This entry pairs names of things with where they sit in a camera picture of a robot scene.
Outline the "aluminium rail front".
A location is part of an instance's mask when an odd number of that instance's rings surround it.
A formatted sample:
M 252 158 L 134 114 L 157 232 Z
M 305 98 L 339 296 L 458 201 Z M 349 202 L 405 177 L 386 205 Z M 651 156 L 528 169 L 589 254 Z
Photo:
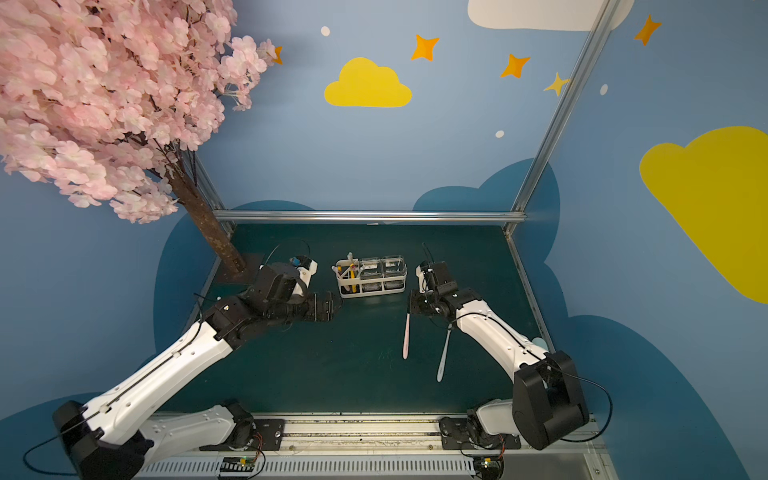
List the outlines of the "aluminium rail front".
M 224 457 L 257 459 L 247 479 L 455 478 L 473 479 L 474 457 L 501 458 L 501 479 L 615 479 L 618 473 L 601 440 L 591 440 L 595 425 L 576 433 L 573 443 L 557 442 L 543 451 L 519 435 L 519 450 L 443 450 L 442 414 L 263 415 L 282 419 L 278 451 L 191 451 L 154 459 L 139 479 L 218 479 Z

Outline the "white toothbrush holder rack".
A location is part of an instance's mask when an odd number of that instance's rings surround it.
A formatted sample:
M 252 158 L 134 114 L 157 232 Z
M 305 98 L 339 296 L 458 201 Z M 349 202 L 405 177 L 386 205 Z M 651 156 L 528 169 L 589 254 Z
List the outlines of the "white toothbrush holder rack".
M 354 280 L 346 278 L 346 270 L 349 265 L 347 257 L 337 261 L 331 267 L 342 298 L 366 298 L 399 294 L 405 291 L 407 264 L 402 256 L 355 259 L 357 260 L 357 270 Z M 356 293 L 350 292 L 351 283 L 358 286 Z

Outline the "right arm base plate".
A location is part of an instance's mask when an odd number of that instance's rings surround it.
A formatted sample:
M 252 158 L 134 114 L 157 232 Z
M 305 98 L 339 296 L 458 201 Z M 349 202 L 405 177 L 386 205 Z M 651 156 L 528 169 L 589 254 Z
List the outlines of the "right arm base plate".
M 438 430 L 443 450 L 519 450 L 521 441 L 514 434 L 490 434 L 474 416 L 438 419 Z

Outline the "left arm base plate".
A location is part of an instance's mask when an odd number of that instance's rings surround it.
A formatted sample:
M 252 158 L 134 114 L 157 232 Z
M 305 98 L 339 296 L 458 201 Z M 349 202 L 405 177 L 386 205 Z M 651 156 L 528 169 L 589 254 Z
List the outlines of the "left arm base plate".
M 222 442 L 199 447 L 200 451 L 262 452 L 278 451 L 281 446 L 285 421 L 282 419 L 254 419 L 240 421 Z

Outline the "aluminium frame back bar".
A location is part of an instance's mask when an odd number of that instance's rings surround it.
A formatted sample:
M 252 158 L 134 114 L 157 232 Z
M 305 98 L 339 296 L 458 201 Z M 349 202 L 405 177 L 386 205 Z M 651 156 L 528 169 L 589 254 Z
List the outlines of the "aluminium frame back bar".
M 522 212 L 428 212 L 428 211 L 267 211 L 214 210 L 220 221 L 235 223 L 522 223 Z

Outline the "pale white toothbrush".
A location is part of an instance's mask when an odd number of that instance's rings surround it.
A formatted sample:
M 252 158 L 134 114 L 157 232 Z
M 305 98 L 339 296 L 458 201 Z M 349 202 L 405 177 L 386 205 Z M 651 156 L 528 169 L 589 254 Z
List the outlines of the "pale white toothbrush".
M 450 344 L 450 339 L 451 339 L 452 331 L 453 331 L 453 325 L 449 324 L 447 329 L 446 329 L 445 341 L 444 341 L 444 344 L 443 344 L 443 348 L 442 348 L 442 352 L 441 352 L 441 357 L 440 357 L 440 362 L 439 362 L 437 373 L 436 373 L 436 381 L 438 383 L 443 381 L 443 378 L 444 378 L 444 375 L 445 375 L 445 368 L 446 368 L 446 363 L 447 363 L 447 356 L 448 356 L 448 350 L 449 350 L 449 344 Z

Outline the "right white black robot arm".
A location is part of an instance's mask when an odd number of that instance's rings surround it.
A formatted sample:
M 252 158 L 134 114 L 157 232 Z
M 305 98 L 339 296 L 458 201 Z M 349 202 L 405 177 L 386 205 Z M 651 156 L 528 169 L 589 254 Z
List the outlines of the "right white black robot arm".
M 569 355 L 551 353 L 516 331 L 474 290 L 459 287 L 446 263 L 424 261 L 415 274 L 410 311 L 439 316 L 449 330 L 474 339 L 512 381 L 510 399 L 491 400 L 469 413 L 473 441 L 519 435 L 542 450 L 589 422 L 581 380 Z

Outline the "yellow toothbrush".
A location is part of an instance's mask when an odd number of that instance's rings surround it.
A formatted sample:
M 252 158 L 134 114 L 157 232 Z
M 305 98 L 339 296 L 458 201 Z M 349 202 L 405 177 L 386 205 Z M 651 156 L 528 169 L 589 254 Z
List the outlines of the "yellow toothbrush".
M 356 266 L 351 265 L 349 267 L 349 279 L 354 280 L 356 278 Z M 356 293 L 358 291 L 358 286 L 355 283 L 351 283 L 349 286 L 349 290 L 351 293 Z

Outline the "right green circuit board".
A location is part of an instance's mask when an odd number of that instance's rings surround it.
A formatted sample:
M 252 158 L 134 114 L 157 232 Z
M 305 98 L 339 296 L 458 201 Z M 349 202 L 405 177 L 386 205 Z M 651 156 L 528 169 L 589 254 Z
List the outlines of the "right green circuit board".
M 504 474 L 504 461 L 501 458 L 474 457 L 473 469 L 473 479 L 500 480 Z

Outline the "light pink toothbrush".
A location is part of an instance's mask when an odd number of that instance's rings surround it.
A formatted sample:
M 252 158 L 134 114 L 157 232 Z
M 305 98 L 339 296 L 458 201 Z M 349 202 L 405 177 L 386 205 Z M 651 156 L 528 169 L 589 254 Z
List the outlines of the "light pink toothbrush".
M 407 360 L 409 357 L 409 348 L 410 348 L 410 322 L 411 320 L 411 314 L 406 314 L 405 319 L 405 325 L 404 325 L 404 334 L 403 334 L 403 345 L 402 345 L 402 359 Z

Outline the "aluminium frame upright post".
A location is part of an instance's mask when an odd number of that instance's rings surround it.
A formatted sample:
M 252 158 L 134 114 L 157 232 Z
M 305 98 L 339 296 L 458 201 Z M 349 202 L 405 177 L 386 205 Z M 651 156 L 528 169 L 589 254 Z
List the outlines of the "aluminium frame upright post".
M 589 77 L 599 59 L 599 56 L 612 31 L 612 22 L 617 16 L 621 5 L 619 0 L 604 1 L 594 25 L 586 38 L 585 44 L 577 58 L 571 73 L 566 91 L 560 96 L 557 108 L 542 140 L 539 150 L 528 169 L 521 187 L 516 195 L 511 212 L 520 214 L 521 220 L 510 221 L 504 225 L 507 240 L 512 240 L 518 224 L 525 221 L 526 209 L 543 176 L 543 173 L 557 147 L 558 141 L 566 129 L 569 118 L 575 109 L 579 97 L 585 88 Z

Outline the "light blue brush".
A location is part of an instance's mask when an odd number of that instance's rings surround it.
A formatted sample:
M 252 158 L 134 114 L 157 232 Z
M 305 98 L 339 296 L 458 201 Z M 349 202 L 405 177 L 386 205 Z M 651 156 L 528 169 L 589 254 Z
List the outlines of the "light blue brush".
M 531 342 L 534 345 L 537 345 L 539 348 L 543 349 L 544 351 L 548 351 L 548 344 L 546 341 L 541 337 L 535 337 L 531 340 Z

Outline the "tree base plate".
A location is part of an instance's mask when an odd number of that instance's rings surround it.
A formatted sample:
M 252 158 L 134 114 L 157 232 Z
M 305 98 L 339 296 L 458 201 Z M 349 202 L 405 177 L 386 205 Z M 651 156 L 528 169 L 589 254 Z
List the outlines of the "tree base plate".
M 257 276 L 263 255 L 260 253 L 241 253 L 240 257 L 243 265 L 241 271 L 232 270 L 224 262 L 221 262 L 213 277 L 213 282 L 227 285 L 251 284 Z

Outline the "green circuit board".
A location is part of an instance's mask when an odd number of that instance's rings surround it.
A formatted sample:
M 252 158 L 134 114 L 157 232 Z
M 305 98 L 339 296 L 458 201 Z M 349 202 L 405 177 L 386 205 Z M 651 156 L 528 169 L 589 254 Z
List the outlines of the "green circuit board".
M 474 457 L 473 469 L 473 479 L 500 480 L 504 474 L 504 461 L 501 458 Z
M 218 479 L 247 479 L 256 473 L 257 459 L 250 457 L 224 457 L 218 467 Z

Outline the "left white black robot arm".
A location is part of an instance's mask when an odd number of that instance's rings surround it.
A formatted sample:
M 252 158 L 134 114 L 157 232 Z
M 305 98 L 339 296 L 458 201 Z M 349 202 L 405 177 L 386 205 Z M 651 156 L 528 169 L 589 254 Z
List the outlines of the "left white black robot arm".
M 131 479 L 151 463 L 200 447 L 259 448 L 256 421 L 237 401 L 170 420 L 152 416 L 199 374 L 269 328 L 331 321 L 341 299 L 310 291 L 316 271 L 316 262 L 303 255 L 261 266 L 247 289 L 216 301 L 125 381 L 84 404 L 60 406 L 53 423 L 76 476 Z

